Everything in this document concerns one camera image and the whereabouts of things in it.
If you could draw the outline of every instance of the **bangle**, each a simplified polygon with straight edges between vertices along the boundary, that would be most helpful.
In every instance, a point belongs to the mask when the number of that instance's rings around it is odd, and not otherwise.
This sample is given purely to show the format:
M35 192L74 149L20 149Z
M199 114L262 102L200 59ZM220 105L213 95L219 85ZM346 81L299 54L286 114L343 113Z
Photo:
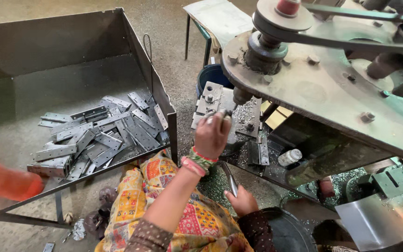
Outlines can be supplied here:
M194 161L194 163L198 164L202 169L205 170L207 174L209 174L208 169L219 160L218 158L211 159L204 157L195 150L195 146L192 146L191 151L187 155L187 158L191 159L192 161Z
M191 170L200 177L203 177L206 174L206 171L203 168L201 168L197 163L192 161L192 159L189 159L187 157L181 158L181 166L186 167L187 169Z

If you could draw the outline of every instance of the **concrete floor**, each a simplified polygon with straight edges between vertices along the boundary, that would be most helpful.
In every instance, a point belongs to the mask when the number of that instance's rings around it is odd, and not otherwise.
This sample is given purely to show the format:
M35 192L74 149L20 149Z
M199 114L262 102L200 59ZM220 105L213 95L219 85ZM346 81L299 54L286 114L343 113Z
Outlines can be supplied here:
M137 35L148 33L152 40L154 66L161 77L178 115L179 155L190 148L190 129L195 108L197 74L203 65L205 40L191 23L189 56L184 60L186 12L182 9L195 0L0 0L0 22L45 18L123 7ZM257 1L231 0L251 15ZM232 170L238 183L253 192L260 207L278 205L285 191L239 169ZM116 187L120 171L113 170L77 185L76 192L62 192L64 213L71 211L75 219L99 206L98 190ZM56 219L54 196L48 196L11 211L14 214ZM92 251L97 240L90 234L82 241L72 238L62 243L63 229L0 222L0 251L42 251L47 242L56 244L54 251Z

